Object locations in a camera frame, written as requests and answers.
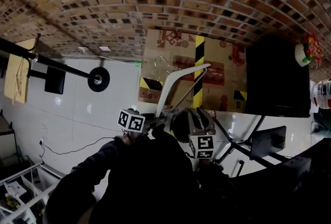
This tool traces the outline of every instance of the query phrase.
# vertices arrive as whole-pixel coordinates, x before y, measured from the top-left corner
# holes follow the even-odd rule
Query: round black weight
[[[87,80],[88,86],[93,92],[99,93],[104,91],[108,87],[110,76],[105,68],[95,68],[89,74],[94,76],[93,79]]]

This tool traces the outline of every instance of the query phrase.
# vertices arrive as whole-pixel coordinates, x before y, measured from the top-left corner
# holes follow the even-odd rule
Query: flower decoration
[[[303,62],[305,63],[314,60],[317,63],[317,66],[320,66],[323,52],[317,37],[315,35],[307,35],[304,39],[303,46],[306,55]]]

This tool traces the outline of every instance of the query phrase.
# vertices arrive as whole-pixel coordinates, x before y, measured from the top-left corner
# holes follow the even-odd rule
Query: brick ceiling
[[[295,43],[310,32],[325,49],[324,66],[311,73],[321,79],[331,74],[330,14],[330,0],[0,0],[0,36],[18,42],[41,33],[49,56],[140,60],[149,28],[244,46],[266,33]]]

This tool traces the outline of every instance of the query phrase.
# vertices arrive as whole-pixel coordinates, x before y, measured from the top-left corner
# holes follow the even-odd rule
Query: black sleeve
[[[51,194],[43,223],[77,223],[82,214],[96,203],[92,191],[112,169],[126,149],[119,137],[105,144],[96,154],[73,167]]]

